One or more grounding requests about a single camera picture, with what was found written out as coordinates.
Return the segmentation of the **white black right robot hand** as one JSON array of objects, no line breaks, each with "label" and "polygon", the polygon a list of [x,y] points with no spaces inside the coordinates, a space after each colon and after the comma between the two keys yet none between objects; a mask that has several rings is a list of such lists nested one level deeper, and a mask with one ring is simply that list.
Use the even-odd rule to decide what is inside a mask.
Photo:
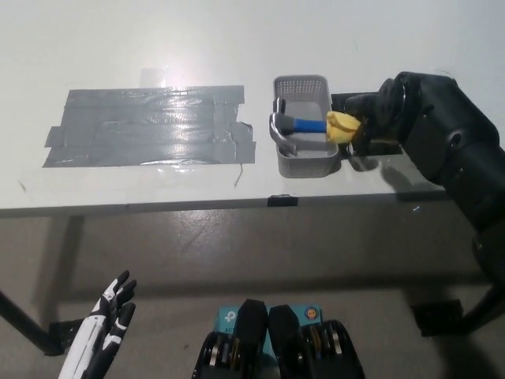
[{"label": "white black right robot hand", "polygon": [[377,92],[348,98],[344,111],[361,122],[351,140],[355,156],[401,154],[395,123],[404,105],[404,89],[394,79],[387,79]]}]

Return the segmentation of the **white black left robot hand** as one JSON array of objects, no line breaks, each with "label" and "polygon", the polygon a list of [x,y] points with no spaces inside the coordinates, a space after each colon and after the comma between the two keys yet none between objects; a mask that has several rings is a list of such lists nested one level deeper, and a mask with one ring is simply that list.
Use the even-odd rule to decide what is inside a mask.
[{"label": "white black left robot hand", "polygon": [[137,285],[125,270],[101,294],[82,321],[62,365],[59,379],[103,379],[133,319]]}]

